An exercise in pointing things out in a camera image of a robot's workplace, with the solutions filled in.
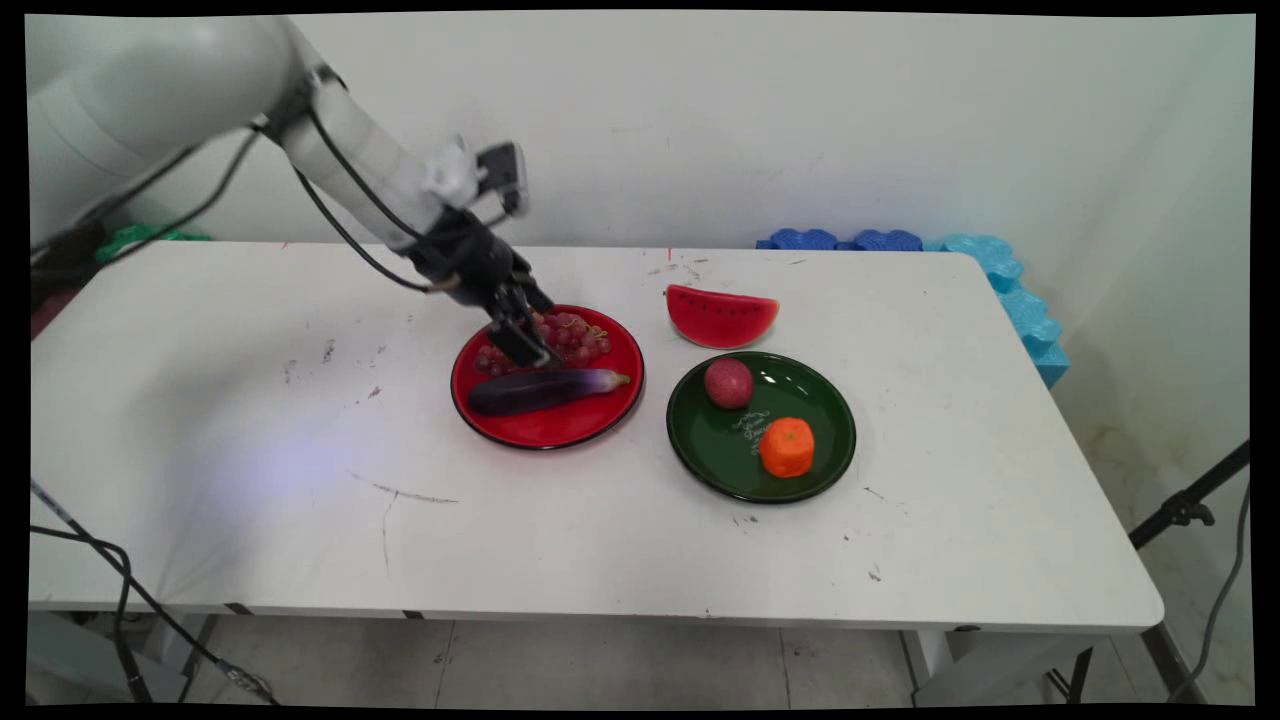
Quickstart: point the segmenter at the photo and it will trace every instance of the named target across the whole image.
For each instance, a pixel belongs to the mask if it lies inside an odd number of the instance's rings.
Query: bunch of grapes
[[[585,368],[591,360],[613,350],[613,345],[607,337],[609,333],[600,329],[600,325],[589,325],[581,315],[575,313],[550,313],[541,315],[534,313],[534,323],[543,341],[559,355],[568,368]],[[476,356],[475,369],[499,377],[513,373],[520,368],[511,361],[500,350],[493,345],[485,345]]]

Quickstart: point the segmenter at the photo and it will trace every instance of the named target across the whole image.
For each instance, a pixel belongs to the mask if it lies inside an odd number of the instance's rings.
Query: red plate
[[[591,360],[589,368],[607,368],[631,378],[631,382],[618,389],[575,400],[557,407],[535,410],[506,418],[477,415],[466,405],[471,388],[489,379],[489,375],[475,369],[480,348],[489,343],[489,337],[481,328],[462,346],[462,352],[453,361],[453,406],[471,429],[484,437],[525,450],[552,450],[586,442],[612,428],[635,406],[644,387],[644,356],[631,333],[613,322],[613,318],[595,310],[576,305],[557,305],[554,313],[575,313],[593,325],[608,332],[613,346],[608,355]]]

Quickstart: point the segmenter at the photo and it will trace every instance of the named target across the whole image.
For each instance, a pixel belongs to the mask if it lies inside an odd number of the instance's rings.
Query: black cable
[[[1169,696],[1165,702],[1176,702],[1179,696],[1187,692],[1187,688],[1192,687],[1196,678],[1204,671],[1204,665],[1208,662],[1208,650],[1210,642],[1213,639],[1213,624],[1217,623],[1217,612],[1222,610],[1222,602],[1226,600],[1226,593],[1230,592],[1231,584],[1235,582],[1235,577],[1240,574],[1240,566],[1244,564],[1244,519],[1249,515],[1249,488],[1253,483],[1244,486],[1244,501],[1240,503],[1240,518],[1235,521],[1235,562],[1231,565],[1231,571],[1226,575],[1226,582],[1222,583],[1222,589],[1217,593],[1217,600],[1213,601],[1213,610],[1208,614],[1208,623],[1204,624],[1204,641],[1201,644],[1201,657],[1196,664],[1196,669],[1192,670],[1190,675],[1183,680],[1181,685],[1174,691],[1174,694]]]
[[[36,478],[31,478],[31,492],[36,497],[38,497],[40,501],[45,503],[45,506],[47,506],[50,510],[52,510],[54,515],[58,515],[59,520],[61,520],[63,523],[67,523],[67,527],[69,527],[72,530],[74,530],[76,536],[78,536],[79,538],[83,538],[84,541],[92,541],[92,542],[90,542],[90,547],[92,547],[99,555],[101,555],[102,559],[106,560],[111,565],[111,568],[115,568],[116,573],[120,573],[122,575],[124,575],[125,580],[129,584],[129,587],[132,587],[134,589],[134,592],[138,593],[138,597],[141,597],[143,601],[146,601],[146,603],[151,606],[151,610],[154,610],[155,614],[161,620],[164,620],[165,623],[168,623],[169,626],[173,628],[173,630],[175,633],[178,633],[178,637],[180,637],[182,639],[187,641],[187,644],[189,644],[192,650],[195,650],[196,652],[198,652],[209,662],[212,662],[215,667],[218,667],[224,675],[227,675],[228,678],[230,678],[232,682],[236,683],[237,685],[239,685],[242,689],[244,689],[244,691],[255,694],[256,697],[259,697],[260,700],[262,700],[262,701],[265,701],[265,702],[268,702],[270,705],[280,705],[279,702],[276,702],[275,697],[271,696],[271,692],[270,692],[270,689],[266,688],[265,683],[262,683],[255,675],[252,675],[248,671],[246,671],[243,667],[239,667],[237,665],[232,665],[230,662],[228,662],[228,661],[223,660],[221,657],[218,657],[216,655],[214,655],[207,647],[204,646],[204,643],[201,643],[195,637],[192,637],[192,634],[188,633],[186,628],[183,628],[180,624],[178,624],[177,620],[174,620],[168,612],[165,612],[164,607],[160,607],[160,603],[156,602],[156,598],[151,597],[151,593],[148,593],[146,591],[146,588],[143,588],[133,578],[133,575],[132,575],[132,568],[125,568],[124,565],[120,565],[120,562],[118,562],[114,557],[111,557],[101,547],[105,543],[102,541],[99,541],[93,536],[91,536],[88,533],[88,530],[84,529],[83,525],[81,525],[79,523],[77,523],[76,519],[72,518],[70,514],[67,512],[67,510],[63,509],[61,505],[58,505],[58,501],[55,501],[52,497],[50,497],[49,493],[45,492],[45,488],[40,487],[40,483],[36,482]]]
[[[122,626],[122,623],[124,621],[124,607],[129,601],[129,580],[133,578],[133,566],[129,564],[129,555],[124,552],[124,548],[120,546],[96,538],[84,538],[51,528],[41,528],[40,525],[31,525],[31,532],[41,536],[83,542],[93,546],[95,550],[110,550],[120,556],[120,564],[124,565],[124,569],[120,571],[120,575],[124,577],[124,584],[120,588],[120,602],[115,606],[115,618],[111,619],[111,634],[114,635],[111,639],[115,644],[115,655],[120,659],[120,667],[124,669],[124,683],[129,688],[129,694],[133,696],[133,702],[151,702],[151,693],[147,692],[147,683],[142,679],[142,671],[138,670],[138,664],[133,657],[133,651],[131,651],[128,643],[124,642],[124,628]]]
[[[96,205],[95,208],[92,208],[91,210],[88,210],[87,213],[84,213],[84,215],[81,217],[81,219],[77,220],[76,224],[73,224],[69,229],[65,229],[65,231],[63,231],[60,233],[56,233],[56,234],[54,234],[54,236],[51,236],[49,238],[45,238],[44,241],[36,243],[35,247],[31,249],[31,254],[35,255],[35,254],[40,252],[41,250],[45,250],[47,247],[52,247],[54,245],[58,245],[59,242],[63,242],[64,240],[72,237],[73,234],[83,231],[86,227],[101,222],[102,218],[105,218],[105,217],[110,215],[111,213],[119,210],[120,208],[123,208],[124,205],[127,205],[131,200],[133,200],[134,197],[137,197],[138,195],[141,195],[142,191],[145,191],[146,188],[151,187],[157,179],[160,179],[160,178],[165,177],[166,174],[169,174],[169,170],[172,170],[172,169],[177,168],[178,165],[180,165],[196,150],[200,150],[200,145],[198,143],[197,145],[192,145],[191,147],[187,147],[182,152],[178,152],[178,155],[175,155],[172,160],[169,160],[164,165],[161,165],[160,169],[157,169],[156,172],[151,173],[146,179],[143,179],[138,184],[133,186],[124,195],[122,195],[119,197],[115,197],[115,199],[109,199],[109,200],[105,200],[105,201],[100,202],[99,205]]]
[[[115,258],[111,258],[106,263],[102,263],[102,264],[99,264],[99,265],[83,265],[83,266],[79,266],[79,268],[68,268],[68,269],[60,269],[60,270],[32,270],[32,274],[35,274],[37,277],[65,278],[65,279],[73,279],[73,278],[79,278],[82,275],[92,274],[92,273],[96,273],[96,272],[101,270],[102,268],[106,268],[108,265],[114,265],[114,264],[119,263],[120,260],[124,260],[129,255],[133,255],[134,252],[137,252],[137,251],[142,250],[143,247],[151,245],[156,240],[159,240],[159,238],[169,234],[174,229],[180,228],[182,225],[189,223],[191,220],[195,220],[196,218],[198,218],[200,215],[202,215],[206,210],[209,210],[210,208],[212,208],[215,202],[218,202],[219,200],[221,200],[223,193],[227,192],[227,187],[230,184],[232,178],[236,176],[236,170],[239,169],[239,165],[244,160],[244,156],[248,155],[250,149],[253,147],[253,142],[257,141],[257,138],[259,138],[259,136],[261,136],[261,133],[262,133],[262,129],[259,128],[259,127],[251,127],[250,128],[248,137],[244,138],[244,142],[241,143],[239,150],[236,151],[236,156],[232,158],[230,165],[227,167],[227,170],[223,173],[223,178],[218,183],[218,187],[214,190],[212,195],[210,195],[195,210],[187,213],[182,218],[178,218],[177,220],[174,220],[174,222],[169,223],[168,225],[160,228],[159,231],[156,231],[155,233],[152,233],[151,236],[148,236],[146,240],[142,240],[140,242],[133,243],[129,247],[125,247]]]
[[[298,172],[297,168],[293,169],[293,174],[298,176],[298,182],[302,183],[302,190],[307,191],[307,196],[311,197],[311,201],[316,204],[316,209],[320,210],[320,214],[324,215],[326,220],[329,220],[329,224],[333,225],[333,229],[338,231],[338,234],[342,236],[342,240],[344,240],[347,245],[349,245],[351,249],[355,250],[356,254],[365,260],[365,263],[372,265],[375,270],[378,270],[379,273],[381,273],[398,286],[407,287],[410,290],[416,290],[422,293],[439,292],[442,290],[449,290],[452,287],[452,286],[429,286],[429,284],[412,283],[397,275],[396,273],[388,270],[385,266],[383,266],[381,263],[374,260],[372,255],[365,251],[365,249],[361,247],[360,243],[356,242],[353,237],[351,237],[351,233],[347,232],[347,228],[342,227],[342,223],[338,222],[338,218],[333,217],[333,213],[329,211],[329,208],[325,206],[324,201],[320,200],[320,196],[316,195],[315,188],[311,187],[311,182],[307,181],[306,176]]]
[[[365,182],[365,178],[360,177],[360,173],[356,170],[355,165],[352,165],[351,161],[347,160],[347,156],[343,155],[342,150],[338,149],[338,143],[335,143],[333,141],[333,137],[329,136],[329,131],[325,129],[324,123],[320,122],[320,115],[316,113],[315,108],[307,108],[307,115],[311,118],[311,124],[314,124],[316,127],[316,132],[320,133],[320,140],[324,141],[325,147],[329,149],[329,152],[333,152],[334,159],[337,159],[338,164],[342,165],[342,169],[347,170],[347,174],[351,176],[351,179],[352,179],[352,182],[356,183],[356,187],[358,187],[361,190],[361,192],[364,192],[365,196],[369,197],[369,201],[372,202],[374,206],[378,208],[378,210],[381,211],[381,214],[385,215],[387,219],[390,220],[392,224],[394,224],[402,232],[404,232],[406,234],[408,234],[413,240],[416,240],[419,242],[422,242],[422,243],[438,242],[438,241],[442,241],[442,240],[462,238],[462,237],[467,237],[468,234],[471,234],[470,229],[460,229],[460,231],[454,231],[454,232],[439,232],[439,233],[435,233],[431,240],[428,240],[426,236],[424,236],[422,233],[415,231],[404,220],[399,219],[396,215],[396,213],[393,213],[392,209],[388,208],[381,201],[380,197],[378,197],[378,193],[374,192],[374,188],[369,187],[369,183]],[[485,227],[486,228],[492,228],[492,227],[497,225],[498,223],[500,223],[500,222],[503,222],[506,219],[507,219],[507,213],[503,213],[502,215],[499,215],[499,217],[497,217],[497,218],[486,222]],[[431,249],[430,246],[425,247],[424,250],[425,251],[430,251],[431,254],[434,254],[436,256],[434,260],[436,260],[439,263],[444,263],[445,261],[444,258],[440,256],[438,252],[435,252],[435,250]],[[460,247],[454,252],[454,258],[451,258],[448,260],[449,264],[447,266],[452,268],[456,264],[456,261],[461,259],[460,258],[461,252],[462,252],[462,247]]]

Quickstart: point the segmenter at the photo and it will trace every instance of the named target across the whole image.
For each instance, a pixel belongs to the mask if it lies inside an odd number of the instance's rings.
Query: floor
[[[1094,648],[1084,702],[1164,701],[1142,641],[1130,639]],[[910,707],[913,689],[899,634],[879,630],[220,616],[209,646],[260,675],[285,705]],[[40,673],[28,673],[27,692],[46,705],[115,701]],[[186,702],[257,701],[201,664]],[[1041,679],[997,705],[1059,702]]]

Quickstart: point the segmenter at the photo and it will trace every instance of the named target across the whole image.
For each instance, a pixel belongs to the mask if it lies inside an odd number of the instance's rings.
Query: green object
[[[721,357],[742,361],[755,377],[751,402],[741,410],[712,405],[703,386]],[[758,455],[764,429],[777,418],[800,418],[813,428],[813,468],[776,478]],[[667,437],[676,456],[700,480],[749,502],[796,502],[836,484],[854,459],[858,432],[840,391],[812,368],[768,352],[718,355],[685,373],[667,401]]]
[[[102,247],[93,251],[93,259],[99,263],[106,263],[124,250],[125,246],[133,245],[134,242],[142,242],[163,229],[163,225],[129,225],[127,228],[120,228],[111,233],[111,242],[108,242]],[[184,232],[172,231],[157,240],[192,240],[205,242],[214,238],[207,234],[187,234]]]

